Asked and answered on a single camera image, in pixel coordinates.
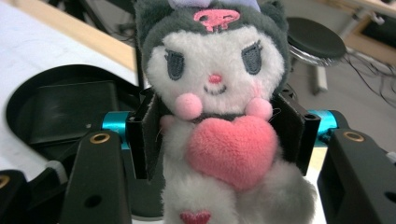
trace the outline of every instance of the screw hole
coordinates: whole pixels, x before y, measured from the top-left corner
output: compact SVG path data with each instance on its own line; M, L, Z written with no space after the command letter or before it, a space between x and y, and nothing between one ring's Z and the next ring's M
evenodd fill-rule
M396 193L393 192L386 192L385 196L387 196L387 198L389 200L391 200L393 203L396 203Z
M94 208L102 202L102 197L99 195L92 195L88 199L85 200L84 205L87 208Z
M306 114L306 115L304 115L304 117L306 118L306 119L316 119L317 117L315 116L315 115L313 115L313 114Z
M345 132L344 137L346 137L347 139L354 141L354 142L364 142L364 140L365 140L363 136L361 136L358 133L353 133L353 132Z
M110 135L107 133L99 133L91 137L90 141L93 144L102 144L104 142L107 142L108 139L110 139Z

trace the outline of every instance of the black stool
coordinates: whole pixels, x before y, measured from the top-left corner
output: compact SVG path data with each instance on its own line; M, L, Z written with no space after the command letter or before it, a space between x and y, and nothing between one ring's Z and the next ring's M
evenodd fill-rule
M332 66L340 61L347 48L344 41L329 28L304 18L288 18L289 46L296 59L316 67L317 87L315 93L327 91L325 66Z

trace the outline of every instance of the plush body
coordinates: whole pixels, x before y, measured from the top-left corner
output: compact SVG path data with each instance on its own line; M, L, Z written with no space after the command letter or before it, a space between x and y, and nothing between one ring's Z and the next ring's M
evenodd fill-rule
M162 119L164 222L309 223L313 188L268 122L289 71L282 6L177 2L136 9L144 71L173 113Z

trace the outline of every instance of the pink heart on plush body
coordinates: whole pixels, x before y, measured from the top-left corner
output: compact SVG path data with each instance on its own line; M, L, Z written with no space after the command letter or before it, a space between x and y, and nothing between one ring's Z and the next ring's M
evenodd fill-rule
M274 128L264 119L205 119L192 133L187 160L196 171L246 190L269 170L277 144Z

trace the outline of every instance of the plush eye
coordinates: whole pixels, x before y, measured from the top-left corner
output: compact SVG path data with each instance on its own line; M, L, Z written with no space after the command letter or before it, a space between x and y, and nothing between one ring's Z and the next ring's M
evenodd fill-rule
M242 50L242 60L247 72L251 75L257 75L262 69L261 51L260 41Z
M184 57L183 54L167 49L168 53L165 55L166 61L168 61L168 75L176 81L181 78L184 70Z

